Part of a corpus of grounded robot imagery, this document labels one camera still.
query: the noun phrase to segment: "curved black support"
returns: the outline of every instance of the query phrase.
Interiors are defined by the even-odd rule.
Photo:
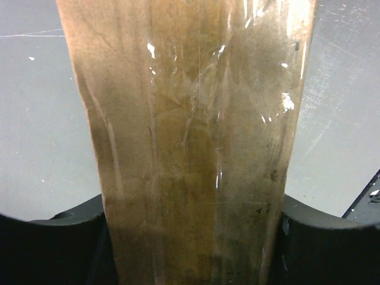
[[[0,215],[0,284],[116,284],[101,196],[50,220]]]
[[[380,223],[359,224],[286,197],[271,285],[380,284]]]
[[[379,241],[380,224],[286,196],[270,284],[378,285]],[[45,221],[0,215],[0,284],[117,284],[101,196]]]

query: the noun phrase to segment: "clear plastic film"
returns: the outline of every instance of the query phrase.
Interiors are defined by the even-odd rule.
[[[58,0],[120,284],[265,284],[316,0]]]

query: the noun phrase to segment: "dark stain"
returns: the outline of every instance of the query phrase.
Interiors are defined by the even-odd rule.
[[[273,170],[272,173],[271,173],[271,180],[273,182],[276,181],[276,177],[277,177],[277,170]]]

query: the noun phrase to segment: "gray background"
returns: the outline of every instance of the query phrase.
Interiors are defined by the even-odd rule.
[[[286,192],[341,216],[379,169],[380,3],[320,4]],[[0,72],[0,213],[48,219],[99,194],[54,0],[0,0]]]

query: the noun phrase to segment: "scratch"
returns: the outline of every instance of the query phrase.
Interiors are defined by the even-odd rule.
[[[315,148],[315,146],[318,144],[318,142],[321,140],[321,138],[323,137],[323,135],[325,134],[325,132],[327,131],[327,129],[330,127],[331,125],[331,120],[326,124],[326,126],[324,127],[324,129],[321,131],[321,133],[313,140],[313,142],[311,143],[311,145],[308,147],[308,149],[305,151],[305,154],[303,155],[303,157],[305,158],[307,155],[309,155],[309,153]]]
[[[197,203],[198,205],[222,205],[222,204],[267,204],[266,202],[231,202],[231,201],[222,201],[222,202],[201,202]]]
[[[329,45],[335,46],[337,49],[341,50],[342,52],[344,52],[344,53],[346,53],[346,54],[352,56],[353,58],[360,59],[360,58],[358,58],[356,55],[354,55],[353,53],[350,53],[350,52],[346,51],[345,49],[343,49],[342,47],[337,46],[335,43],[333,43],[332,41],[326,39],[325,37],[322,37],[322,36],[319,35],[319,34],[317,34],[316,36],[319,37],[319,38],[321,38],[322,40],[325,40],[326,42],[328,42]]]
[[[63,35],[43,35],[43,33],[49,33],[51,31],[62,31],[62,28],[56,28],[54,30],[46,30],[46,31],[35,31],[33,33],[26,34],[9,34],[6,36],[0,36],[0,39],[6,39],[9,37],[65,37]]]

